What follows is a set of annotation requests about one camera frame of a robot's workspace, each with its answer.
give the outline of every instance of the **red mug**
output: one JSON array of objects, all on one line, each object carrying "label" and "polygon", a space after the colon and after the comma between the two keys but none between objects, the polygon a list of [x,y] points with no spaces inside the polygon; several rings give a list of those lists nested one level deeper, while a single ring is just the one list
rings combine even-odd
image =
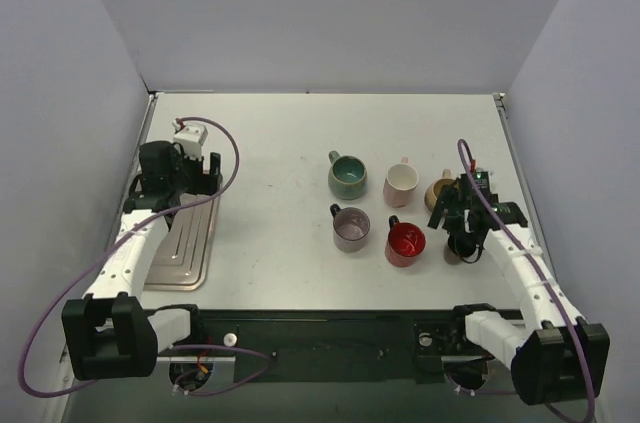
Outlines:
[{"label": "red mug", "polygon": [[413,265],[427,246],[427,238],[412,223],[401,223],[397,216],[389,218],[389,236],[384,254],[393,266],[406,268]]}]

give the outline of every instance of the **pink mug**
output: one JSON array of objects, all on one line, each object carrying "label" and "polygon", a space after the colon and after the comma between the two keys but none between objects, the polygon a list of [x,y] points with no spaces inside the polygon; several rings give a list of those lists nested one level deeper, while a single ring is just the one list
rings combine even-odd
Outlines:
[{"label": "pink mug", "polygon": [[413,265],[427,246],[427,238],[412,223],[401,223],[397,216],[389,218],[389,236],[384,254],[393,266],[406,268]]},{"label": "pink mug", "polygon": [[402,158],[401,163],[387,172],[382,190],[384,201],[392,208],[408,205],[419,180],[418,172],[409,165],[409,158]]}]

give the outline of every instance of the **metal plate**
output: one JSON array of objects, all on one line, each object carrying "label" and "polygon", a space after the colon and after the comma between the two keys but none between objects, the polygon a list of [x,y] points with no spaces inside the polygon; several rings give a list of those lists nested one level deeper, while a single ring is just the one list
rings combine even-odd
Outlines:
[{"label": "metal plate", "polygon": [[[206,198],[182,195],[182,204]],[[182,210],[176,215],[149,269],[145,290],[195,290],[207,275],[220,199]]]}]

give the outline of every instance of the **gray wall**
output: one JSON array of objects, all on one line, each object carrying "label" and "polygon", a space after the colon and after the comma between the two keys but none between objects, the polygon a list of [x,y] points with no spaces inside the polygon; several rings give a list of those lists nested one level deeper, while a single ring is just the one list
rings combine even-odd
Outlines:
[{"label": "gray wall", "polygon": [[[107,243],[147,97],[99,0],[0,9],[0,420],[32,423],[44,402],[18,389],[20,347]],[[62,347],[56,312],[32,352],[33,386],[49,388]]]},{"label": "gray wall", "polygon": [[638,421],[640,0],[560,0],[509,121],[566,293],[612,340],[613,421]]},{"label": "gray wall", "polygon": [[151,89],[504,91],[558,0],[102,0]]}]

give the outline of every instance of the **black mug handle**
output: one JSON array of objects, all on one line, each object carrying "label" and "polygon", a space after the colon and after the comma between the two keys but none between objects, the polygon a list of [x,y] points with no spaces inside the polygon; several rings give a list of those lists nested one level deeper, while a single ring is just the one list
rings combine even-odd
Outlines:
[{"label": "black mug handle", "polygon": [[329,210],[331,210],[331,216],[333,216],[334,218],[338,216],[338,213],[342,211],[342,209],[335,203],[329,207]]}]

